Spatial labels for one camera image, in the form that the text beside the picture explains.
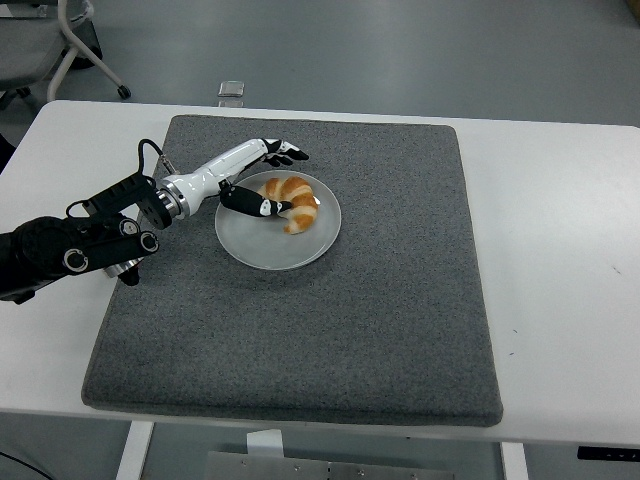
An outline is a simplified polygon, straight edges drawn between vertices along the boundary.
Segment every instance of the gray felt pad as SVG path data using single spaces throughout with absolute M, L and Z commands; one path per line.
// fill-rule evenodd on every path
M 160 251 L 142 262 L 138 286 L 117 286 L 84 402 L 240 419 L 499 422 L 455 131 L 180 116 L 164 151 L 190 172 L 250 138 L 282 138 L 310 155 L 290 169 L 335 193 L 336 243 L 301 269 L 257 270 L 222 248 L 218 200 L 206 200 L 157 232 Z

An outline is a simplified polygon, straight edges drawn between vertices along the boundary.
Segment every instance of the croissant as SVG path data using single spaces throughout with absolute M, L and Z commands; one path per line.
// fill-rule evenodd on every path
M 274 202 L 291 202 L 293 208 L 279 213 L 289 220 L 284 227 L 291 235 L 307 230 L 318 216 L 318 204 L 313 196 L 311 185 L 300 177 L 271 178 L 258 193 Z

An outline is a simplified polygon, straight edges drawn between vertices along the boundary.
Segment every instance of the chair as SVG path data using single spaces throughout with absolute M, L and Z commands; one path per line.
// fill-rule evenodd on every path
M 33 4 L 33 0 L 0 0 L 0 3 Z M 121 98 L 129 98 L 131 91 L 124 82 L 72 32 L 67 19 L 67 0 L 37 0 L 36 3 L 57 5 L 58 18 L 0 17 L 0 91 L 17 90 L 20 96 L 26 96 L 28 87 L 43 80 L 60 62 L 47 88 L 47 101 L 51 102 L 81 52 L 116 84 Z M 65 49 L 68 51 L 60 61 Z

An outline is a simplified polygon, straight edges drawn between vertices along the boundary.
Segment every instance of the white plate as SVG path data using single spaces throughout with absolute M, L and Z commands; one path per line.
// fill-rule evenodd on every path
M 216 211 L 216 233 L 224 249 L 235 259 L 263 270 L 290 270 L 313 262 L 338 237 L 342 217 L 335 195 L 319 180 L 304 173 L 271 170 L 245 178 L 237 185 L 257 191 L 270 178 L 304 178 L 318 202 L 318 217 L 308 230 L 295 235 L 283 231 L 285 218 L 256 218 L 222 205 Z

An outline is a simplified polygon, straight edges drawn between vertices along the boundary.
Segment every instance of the robotic arm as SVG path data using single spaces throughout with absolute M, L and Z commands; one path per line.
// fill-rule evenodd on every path
M 222 204 L 247 215 L 268 216 L 291 208 L 291 205 L 267 203 L 255 192 L 233 187 L 240 173 L 260 160 L 277 167 L 282 162 L 292 165 L 293 160 L 309 157 L 300 149 L 282 140 L 254 139 L 209 160 L 195 172 L 179 175 L 171 172 L 160 181 L 160 195 L 167 209 L 175 212 L 175 217 L 183 219 L 195 215 L 206 197 L 220 195 Z
M 170 175 L 155 181 L 142 174 L 143 147 L 151 145 Z M 105 268 L 128 285 L 138 283 L 134 267 L 145 256 L 158 251 L 157 237 L 141 231 L 134 220 L 120 213 L 138 205 L 158 229 L 173 218 L 194 215 L 202 201 L 220 195 L 221 203 L 241 213 L 263 217 L 291 208 L 288 202 L 273 202 L 251 190 L 237 187 L 238 175 L 259 161 L 273 166 L 292 165 L 309 157 L 282 140 L 253 139 L 209 160 L 195 172 L 180 175 L 160 148 L 150 140 L 138 145 L 136 173 L 94 197 L 67 208 L 67 218 L 39 217 L 0 234 L 0 300 L 21 304 L 36 290 L 65 277 Z M 71 208 L 81 204 L 88 217 L 73 217 Z

